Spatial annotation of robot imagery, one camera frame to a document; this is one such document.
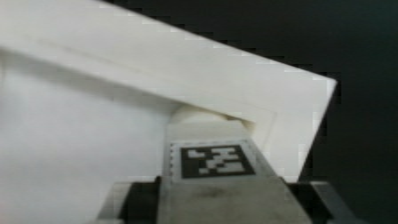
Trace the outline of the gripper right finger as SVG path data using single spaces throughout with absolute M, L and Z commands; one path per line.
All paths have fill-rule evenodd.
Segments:
M 368 224 L 358 218 L 329 182 L 297 182 L 288 187 L 313 224 Z

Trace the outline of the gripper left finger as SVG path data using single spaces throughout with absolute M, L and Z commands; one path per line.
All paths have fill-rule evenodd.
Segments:
M 116 183 L 95 224 L 157 224 L 157 182 Z

